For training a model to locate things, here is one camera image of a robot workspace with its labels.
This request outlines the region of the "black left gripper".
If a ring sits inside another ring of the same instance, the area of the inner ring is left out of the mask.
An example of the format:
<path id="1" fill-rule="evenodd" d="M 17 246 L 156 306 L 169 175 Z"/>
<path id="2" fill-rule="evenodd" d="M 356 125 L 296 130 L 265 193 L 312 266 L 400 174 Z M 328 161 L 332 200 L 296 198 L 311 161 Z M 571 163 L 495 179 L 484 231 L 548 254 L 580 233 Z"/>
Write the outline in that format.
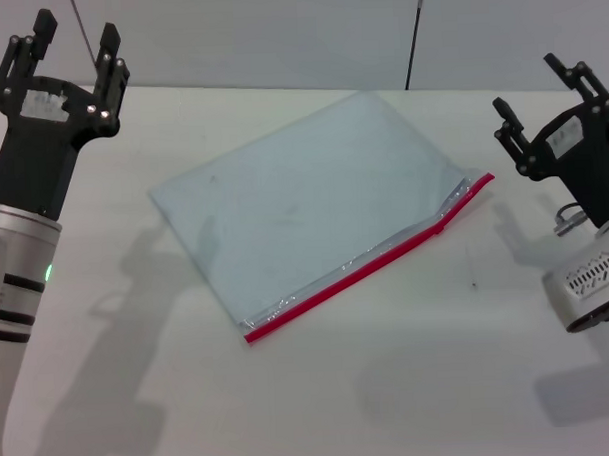
<path id="1" fill-rule="evenodd" d="M 118 57 L 120 34 L 106 23 L 96 58 L 94 90 L 48 77 L 33 77 L 56 33 L 57 20 L 40 9 L 33 35 L 12 35 L 0 64 L 0 112 L 8 128 L 0 149 L 0 205 L 57 221 L 81 149 L 120 129 L 119 111 L 129 80 L 126 61 Z M 64 121 L 21 114 L 28 92 L 61 99 Z"/>

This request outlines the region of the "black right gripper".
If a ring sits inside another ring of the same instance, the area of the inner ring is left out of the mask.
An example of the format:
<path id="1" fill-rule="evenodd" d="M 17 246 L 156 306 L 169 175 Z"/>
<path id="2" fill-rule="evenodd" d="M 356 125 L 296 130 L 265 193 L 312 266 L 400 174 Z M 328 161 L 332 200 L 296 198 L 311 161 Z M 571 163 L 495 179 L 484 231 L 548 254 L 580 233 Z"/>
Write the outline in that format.
<path id="1" fill-rule="evenodd" d="M 553 53 L 545 63 L 585 104 L 575 106 L 550 121 L 531 144 L 536 157 L 536 181 L 560 178 L 588 219 L 600 228 L 609 221 L 609 90 L 585 61 L 566 67 Z M 531 175 L 530 142 L 523 125 L 501 97 L 492 106 L 503 123 L 494 133 L 517 171 Z"/>

